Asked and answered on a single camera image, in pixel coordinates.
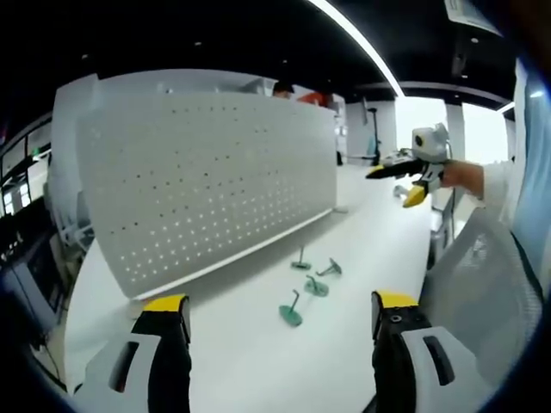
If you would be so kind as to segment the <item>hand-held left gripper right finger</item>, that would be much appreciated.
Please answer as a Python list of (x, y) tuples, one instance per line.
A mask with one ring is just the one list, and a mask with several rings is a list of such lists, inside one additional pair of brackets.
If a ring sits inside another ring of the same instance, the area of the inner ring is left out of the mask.
[(372, 364), (377, 412), (473, 412), (478, 409), (476, 359), (418, 302), (372, 292)]

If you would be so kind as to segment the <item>person's right hand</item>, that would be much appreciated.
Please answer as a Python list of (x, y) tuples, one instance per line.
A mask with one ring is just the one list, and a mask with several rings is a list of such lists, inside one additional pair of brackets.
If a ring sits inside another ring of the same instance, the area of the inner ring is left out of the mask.
[(444, 188), (463, 188), (472, 196), (484, 196), (484, 168), (475, 163), (450, 160), (443, 166), (441, 178)]

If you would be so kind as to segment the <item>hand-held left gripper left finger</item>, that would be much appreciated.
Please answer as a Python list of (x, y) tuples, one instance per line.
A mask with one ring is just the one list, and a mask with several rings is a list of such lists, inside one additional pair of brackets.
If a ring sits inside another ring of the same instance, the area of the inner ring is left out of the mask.
[(189, 296), (148, 302), (132, 330), (88, 363), (77, 412), (189, 412), (192, 369)]

